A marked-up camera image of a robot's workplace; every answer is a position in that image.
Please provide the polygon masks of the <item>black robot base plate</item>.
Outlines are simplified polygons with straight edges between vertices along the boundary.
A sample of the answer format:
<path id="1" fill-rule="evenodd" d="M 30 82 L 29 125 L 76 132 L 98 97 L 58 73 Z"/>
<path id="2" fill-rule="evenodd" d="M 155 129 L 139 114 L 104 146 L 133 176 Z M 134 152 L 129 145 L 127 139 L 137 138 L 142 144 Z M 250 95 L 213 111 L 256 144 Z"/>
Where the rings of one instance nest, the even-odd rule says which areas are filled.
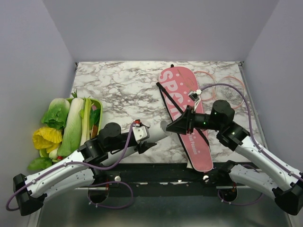
<path id="1" fill-rule="evenodd" d="M 227 174 L 232 163 L 215 163 L 207 173 L 187 167 L 185 163 L 119 164 L 114 169 L 98 173 L 88 192 L 92 196 L 109 197 L 171 197 L 217 196 L 235 200 L 240 183 Z"/>

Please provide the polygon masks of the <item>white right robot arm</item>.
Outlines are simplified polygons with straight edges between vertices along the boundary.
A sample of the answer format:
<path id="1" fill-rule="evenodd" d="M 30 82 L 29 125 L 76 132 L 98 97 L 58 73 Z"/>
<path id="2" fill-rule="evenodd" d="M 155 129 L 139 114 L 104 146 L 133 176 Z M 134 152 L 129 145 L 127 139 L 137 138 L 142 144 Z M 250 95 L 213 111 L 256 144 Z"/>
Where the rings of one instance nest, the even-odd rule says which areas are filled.
<path id="1" fill-rule="evenodd" d="M 303 207 L 303 173 L 258 143 L 251 132 L 234 122 L 234 115 L 235 111 L 225 100 L 215 101 L 210 114 L 196 113 L 193 107 L 187 106 L 183 114 L 167 126 L 167 131 L 183 135 L 193 130 L 216 131 L 222 145 L 262 170 L 257 173 L 231 163 L 218 173 L 218 181 L 223 185 L 244 184 L 272 198 L 284 212 L 297 215 Z"/>

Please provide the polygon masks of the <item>white shuttlecock tube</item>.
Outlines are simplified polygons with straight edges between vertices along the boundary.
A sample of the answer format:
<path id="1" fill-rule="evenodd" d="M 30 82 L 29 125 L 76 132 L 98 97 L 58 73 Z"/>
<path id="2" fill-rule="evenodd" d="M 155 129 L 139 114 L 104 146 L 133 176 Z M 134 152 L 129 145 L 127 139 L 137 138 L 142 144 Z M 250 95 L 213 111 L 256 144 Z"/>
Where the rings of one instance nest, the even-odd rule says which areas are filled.
<path id="1" fill-rule="evenodd" d="M 161 121 L 156 125 L 148 127 L 150 137 L 144 141 L 158 143 L 158 141 L 170 136 L 171 133 L 166 131 L 167 125 L 168 125 L 168 123 L 166 121 Z M 123 158 L 126 158 L 134 153 L 137 153 L 137 152 L 134 152 L 134 150 L 131 150 L 130 152 L 127 152 L 127 153 L 123 153 L 125 144 L 126 144 L 126 141 L 123 141 L 121 148 L 115 148 L 113 151 L 110 151 L 108 153 L 108 158 L 105 161 L 102 161 L 102 165 L 111 166 L 114 163 L 116 163 L 121 157 L 122 158 L 120 159 L 120 161 Z"/>

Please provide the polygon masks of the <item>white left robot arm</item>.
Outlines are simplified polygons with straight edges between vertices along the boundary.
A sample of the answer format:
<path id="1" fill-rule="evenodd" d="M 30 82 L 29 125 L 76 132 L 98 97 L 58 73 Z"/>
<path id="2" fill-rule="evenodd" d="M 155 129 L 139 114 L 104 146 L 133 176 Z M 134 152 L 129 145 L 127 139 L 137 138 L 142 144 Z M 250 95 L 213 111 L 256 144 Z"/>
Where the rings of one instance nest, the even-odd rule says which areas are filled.
<path id="1" fill-rule="evenodd" d="M 166 122 L 148 127 L 135 121 L 126 133 L 121 132 L 119 124 L 108 123 L 97 137 L 58 163 L 32 175 L 16 175 L 12 195 L 18 204 L 16 209 L 21 216 L 27 216 L 61 192 L 90 184 L 99 187 L 105 181 L 103 171 L 115 168 L 122 159 L 136 152 L 144 153 L 167 136 Z"/>

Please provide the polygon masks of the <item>pink racket bag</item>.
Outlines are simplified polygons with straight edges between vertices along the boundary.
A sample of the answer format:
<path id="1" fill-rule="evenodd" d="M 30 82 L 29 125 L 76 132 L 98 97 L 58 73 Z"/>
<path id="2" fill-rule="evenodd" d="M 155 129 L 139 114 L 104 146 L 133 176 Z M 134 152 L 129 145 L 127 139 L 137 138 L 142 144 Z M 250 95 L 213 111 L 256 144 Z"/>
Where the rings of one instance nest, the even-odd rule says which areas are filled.
<path id="1" fill-rule="evenodd" d="M 198 83 L 190 69 L 171 66 L 163 70 L 157 86 L 172 121 L 179 118 L 188 105 L 194 105 L 188 94 L 198 90 Z M 194 129 L 191 134 L 174 135 L 178 137 L 188 157 L 188 168 L 204 173 L 212 170 L 213 162 L 207 132 Z"/>

